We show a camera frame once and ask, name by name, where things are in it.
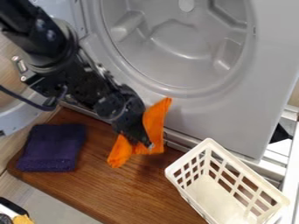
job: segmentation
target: cable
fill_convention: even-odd
[[[23,96],[21,96],[19,94],[11,92],[9,89],[7,89],[6,87],[4,87],[2,85],[0,85],[0,91],[4,92],[7,95],[10,95],[13,98],[16,98],[16,99],[20,100],[21,102],[27,103],[27,104],[29,104],[30,106],[32,106],[36,109],[40,109],[40,110],[43,110],[43,111],[53,111],[53,110],[56,109],[57,104],[54,104],[54,106],[39,105],[39,104],[37,104],[33,101],[30,101],[30,100],[24,98]]]

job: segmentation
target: silver bolt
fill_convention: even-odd
[[[54,41],[56,39],[56,33],[53,30],[49,30],[46,33],[46,37],[49,41]]]
[[[21,77],[21,81],[26,81],[26,80],[27,80],[26,76],[23,75],[23,76]]]
[[[35,25],[37,26],[37,29],[39,32],[42,32],[45,30],[45,21],[43,19],[37,19],[37,22],[35,22]]]
[[[18,57],[18,56],[13,56],[12,58],[11,58],[11,60],[12,61],[18,61],[20,58]]]

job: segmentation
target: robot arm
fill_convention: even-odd
[[[54,22],[28,0],[0,0],[0,4],[1,32],[22,50],[22,56],[12,59],[20,80],[48,100],[38,106],[5,87],[0,86],[0,91],[44,110],[55,108],[68,95],[110,122],[131,143],[151,146],[143,127],[143,101],[89,59],[68,24]]]

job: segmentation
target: washing machine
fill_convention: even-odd
[[[173,98],[167,130],[262,157],[298,78],[299,1],[32,1],[147,105]]]

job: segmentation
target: orange cloth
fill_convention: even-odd
[[[171,102],[171,98],[164,98],[148,108],[143,114],[143,126],[155,147],[149,150],[142,143],[131,145],[125,136],[119,135],[108,157],[108,163],[111,167],[118,168],[124,165],[132,154],[164,153],[163,124]]]

